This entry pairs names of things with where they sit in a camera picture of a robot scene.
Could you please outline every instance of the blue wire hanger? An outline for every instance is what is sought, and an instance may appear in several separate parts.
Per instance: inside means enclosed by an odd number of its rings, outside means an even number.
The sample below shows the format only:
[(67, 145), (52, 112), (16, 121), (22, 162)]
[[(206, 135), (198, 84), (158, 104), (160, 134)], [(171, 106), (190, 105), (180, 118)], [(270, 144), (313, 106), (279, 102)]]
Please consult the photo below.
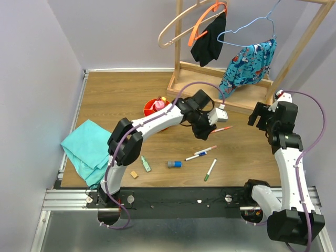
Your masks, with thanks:
[(246, 28), (247, 26), (249, 26), (250, 24), (254, 23), (255, 21), (259, 20), (259, 19), (267, 19), (269, 21), (272, 22), (272, 25), (273, 25), (273, 35), (272, 37), (273, 38), (277, 38), (277, 35), (275, 34), (275, 29), (274, 29), (274, 21), (272, 19), (269, 18), (269, 16), (271, 15), (271, 13), (274, 11), (274, 9), (277, 7), (277, 5), (280, 3), (281, 0), (279, 0), (275, 5), (274, 7), (272, 8), (272, 10), (265, 16), (265, 17), (258, 17), (256, 19), (254, 19), (251, 23), (247, 24), (247, 25), (244, 25), (242, 26), (241, 28), (239, 28), (238, 30), (236, 30), (235, 32), (233, 30), (227, 30), (227, 31), (224, 31), (222, 33), (220, 33), (218, 36), (217, 36), (217, 41), (218, 42), (221, 42), (223, 44), (228, 44), (228, 45), (233, 45), (233, 46), (241, 46), (241, 45), (236, 45), (236, 44), (231, 44), (229, 42), (225, 42), (225, 41), (222, 41), (219, 39), (219, 37), (225, 33), (237, 33), (239, 30), (243, 29), (243, 28)]

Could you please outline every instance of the wooden hanger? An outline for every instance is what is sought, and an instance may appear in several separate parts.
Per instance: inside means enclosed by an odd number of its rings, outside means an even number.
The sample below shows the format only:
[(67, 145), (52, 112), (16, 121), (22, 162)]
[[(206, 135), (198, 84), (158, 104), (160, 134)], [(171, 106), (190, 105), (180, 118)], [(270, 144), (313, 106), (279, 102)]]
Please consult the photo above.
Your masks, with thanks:
[[(195, 9), (198, 9), (199, 7), (207, 4), (207, 3), (210, 3), (210, 2), (213, 2), (213, 0), (203, 0), (203, 1), (200, 1), (200, 0), (197, 0), (196, 4), (191, 6), (190, 8), (186, 9), (184, 12), (182, 12), (181, 14), (179, 14), (178, 16), (176, 16), (160, 33), (158, 39), (157, 39), (157, 43), (158, 45), (161, 47), (161, 48), (167, 48), (169, 47), (170, 45), (174, 44), (175, 42), (179, 41), (181, 38), (183, 38), (185, 35), (189, 34), (195, 26), (189, 28), (188, 30), (180, 33), (179, 35), (177, 35), (176, 37), (174, 37), (172, 40), (170, 40), (169, 42), (167, 43), (163, 43), (162, 42), (162, 37), (168, 32), (168, 30), (170, 28), (172, 28), (178, 21), (180, 21), (183, 17), (187, 16), (189, 13), (191, 13), (192, 11), (194, 11)], [(221, 13), (223, 13), (224, 11), (222, 12), (219, 12), (203, 21), (201, 21), (199, 23), (199, 25), (205, 23), (205, 22), (208, 22), (208, 21), (211, 21), (212, 19), (215, 19), (217, 16), (219, 16)]]
[(219, 7), (221, 5), (224, 5), (224, 10), (218, 14), (216, 14), (216, 16), (218, 16), (219, 14), (223, 13), (223, 12), (226, 12), (226, 15), (227, 15), (227, 6), (226, 6), (226, 3), (223, 3), (223, 2), (219, 2), (218, 0), (216, 1), (216, 3), (211, 6), (209, 9), (207, 9), (203, 14), (202, 16), (199, 18), (199, 20), (197, 21), (196, 25), (194, 26), (193, 28), (193, 31), (191, 32), (190, 34), (190, 38), (189, 38), (189, 42), (188, 42), (188, 46), (192, 46), (194, 41), (195, 40), (198, 40), (200, 37), (204, 36), (205, 34), (207, 34), (207, 30), (203, 33), (201, 33), (200, 35), (198, 35), (198, 27), (200, 26), (200, 24), (202, 23), (202, 20), (205, 18), (205, 16), (210, 12), (210, 11), (213, 11), (213, 12), (216, 12)]

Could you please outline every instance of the clothes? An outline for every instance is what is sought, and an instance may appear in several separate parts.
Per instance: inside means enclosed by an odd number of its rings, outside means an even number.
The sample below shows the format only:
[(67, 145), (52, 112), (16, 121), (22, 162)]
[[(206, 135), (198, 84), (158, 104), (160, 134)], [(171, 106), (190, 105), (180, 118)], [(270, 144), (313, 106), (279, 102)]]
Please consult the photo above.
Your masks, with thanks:
[(110, 132), (87, 120), (61, 142), (78, 175), (88, 186), (99, 183), (105, 174), (110, 136)]
[(201, 67), (206, 66), (213, 59), (218, 59), (223, 43), (217, 41), (217, 36), (219, 33), (225, 31), (225, 26), (226, 14), (223, 12), (205, 28), (204, 31), (207, 30), (208, 32), (196, 40), (196, 43), (191, 49), (191, 54), (195, 61), (199, 62)]
[(241, 50), (229, 63), (219, 85), (225, 98), (242, 85), (260, 82), (269, 69), (276, 48), (277, 41), (270, 39)]

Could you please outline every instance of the orange hanger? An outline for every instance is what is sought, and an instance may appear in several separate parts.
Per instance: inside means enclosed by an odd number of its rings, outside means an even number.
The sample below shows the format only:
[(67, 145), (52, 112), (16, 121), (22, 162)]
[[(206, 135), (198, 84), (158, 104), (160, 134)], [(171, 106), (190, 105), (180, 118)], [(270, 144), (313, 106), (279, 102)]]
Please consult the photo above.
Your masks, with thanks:
[(223, 2), (219, 2), (218, 0), (216, 1), (216, 3), (214, 5), (212, 5), (209, 9), (207, 9), (205, 11), (205, 13), (202, 14), (202, 16), (199, 18), (199, 20), (196, 22), (196, 25), (194, 26), (194, 29), (193, 31), (191, 32), (191, 35), (190, 35), (190, 38), (189, 38), (189, 42), (188, 42), (188, 46), (192, 46), (194, 41), (195, 40), (198, 40), (200, 37), (204, 36), (205, 34), (207, 34), (207, 30), (203, 33), (201, 33), (200, 35), (198, 35), (198, 27), (200, 26), (202, 20), (205, 18), (205, 16), (210, 12), (210, 11), (213, 11), (213, 12), (216, 12), (219, 7), (221, 5), (224, 5), (225, 9), (224, 9), (224, 12), (226, 13), (227, 15), (227, 5), (226, 3), (223, 3)]

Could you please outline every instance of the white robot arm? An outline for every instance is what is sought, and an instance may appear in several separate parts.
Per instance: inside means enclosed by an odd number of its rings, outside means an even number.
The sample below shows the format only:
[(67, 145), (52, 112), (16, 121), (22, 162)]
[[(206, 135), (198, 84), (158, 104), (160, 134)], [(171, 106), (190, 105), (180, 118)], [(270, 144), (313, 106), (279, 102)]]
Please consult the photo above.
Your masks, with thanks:
[[(281, 92), (276, 99), (271, 106), (258, 102), (249, 117), (248, 125), (253, 125), (260, 117), (257, 127), (266, 132), (265, 136), (279, 166), (282, 202), (274, 196), (267, 182), (253, 180), (249, 180), (244, 186), (243, 201), (257, 202), (261, 207), (262, 222), (267, 220), (270, 239), (305, 245), (308, 229), (300, 194), (304, 196), (309, 214), (312, 239), (324, 227), (324, 217), (315, 213), (309, 198), (302, 161), (298, 164), (296, 162), (303, 151), (301, 137), (293, 133), (298, 107), (291, 102), (291, 95), (288, 93)], [(217, 121), (228, 119), (227, 113), (223, 111), (224, 105), (211, 111), (202, 111), (210, 101), (213, 103), (205, 92), (199, 90), (193, 97), (178, 98), (174, 107), (169, 105), (149, 117), (133, 121), (126, 118), (120, 120), (108, 141), (109, 164), (112, 163), (112, 156), (116, 156), (116, 160), (101, 181), (99, 191), (104, 195), (116, 194), (120, 190), (127, 165), (139, 157), (142, 142), (167, 127), (188, 121), (192, 125), (195, 137), (206, 140), (210, 132), (216, 129)], [(124, 135), (134, 128), (136, 130), (121, 141)]]
[[(127, 165), (134, 162), (139, 154), (140, 148), (143, 141), (145, 141), (150, 136), (170, 127), (173, 125), (178, 125), (183, 121), (188, 121), (192, 124), (193, 132), (196, 138), (206, 140), (211, 131), (216, 129), (216, 122), (225, 122), (228, 119), (227, 113), (220, 108), (213, 108), (211, 111), (202, 111), (212, 99), (202, 90), (198, 91), (193, 97), (186, 99), (179, 98), (176, 105), (172, 107), (172, 104), (168, 105), (164, 109), (151, 114), (145, 118), (136, 119), (132, 122), (128, 121), (126, 118), (122, 119), (117, 127), (115, 128), (112, 136), (108, 142), (110, 160), (112, 162), (112, 157), (118, 140), (120, 136), (124, 135), (125, 132), (136, 125), (141, 125), (137, 131), (133, 132), (129, 140), (123, 143), (122, 150), (118, 154), (119, 159), (114, 162), (114, 166), (111, 167), (107, 174), (107, 181), (103, 179), (100, 182), (101, 188), (105, 193), (105, 185), (107, 183), (108, 192), (114, 194), (119, 191), (122, 177), (125, 173)], [(150, 121), (144, 124), (145, 121), (157, 117), (159, 114), (164, 114), (160, 118)]]
[(260, 116), (257, 127), (266, 132), (279, 167), (282, 202), (277, 200), (266, 182), (250, 185), (249, 193), (262, 209), (262, 221), (267, 221), (270, 239), (305, 245), (308, 239), (305, 211), (309, 215), (312, 239), (324, 227), (324, 217), (315, 213), (304, 177), (303, 161), (298, 160), (303, 145), (301, 137), (293, 133), (297, 113), (298, 107), (292, 103), (291, 95), (282, 90), (276, 93), (276, 101), (271, 106), (261, 102), (255, 106), (248, 124), (253, 125)]

